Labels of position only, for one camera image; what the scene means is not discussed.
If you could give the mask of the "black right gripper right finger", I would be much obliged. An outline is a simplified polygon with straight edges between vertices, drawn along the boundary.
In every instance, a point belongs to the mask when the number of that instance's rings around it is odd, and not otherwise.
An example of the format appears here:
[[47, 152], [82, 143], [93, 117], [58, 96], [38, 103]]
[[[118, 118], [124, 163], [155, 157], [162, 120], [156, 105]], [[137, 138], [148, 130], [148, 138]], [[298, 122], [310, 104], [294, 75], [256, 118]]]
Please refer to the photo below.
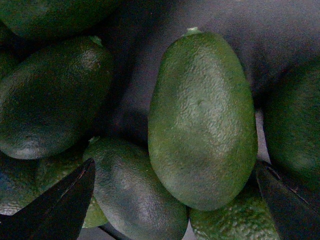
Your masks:
[[320, 195], [297, 184], [265, 161], [256, 162], [256, 180], [282, 240], [320, 238]]

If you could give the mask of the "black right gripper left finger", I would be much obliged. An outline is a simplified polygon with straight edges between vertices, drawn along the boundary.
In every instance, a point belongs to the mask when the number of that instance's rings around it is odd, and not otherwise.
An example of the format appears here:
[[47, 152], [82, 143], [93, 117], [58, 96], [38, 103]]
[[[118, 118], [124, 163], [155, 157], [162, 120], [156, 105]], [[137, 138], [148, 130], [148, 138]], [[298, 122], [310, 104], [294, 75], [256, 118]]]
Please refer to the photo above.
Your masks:
[[76, 240], [94, 190], [95, 161], [81, 166], [13, 215], [0, 216], [2, 240]]

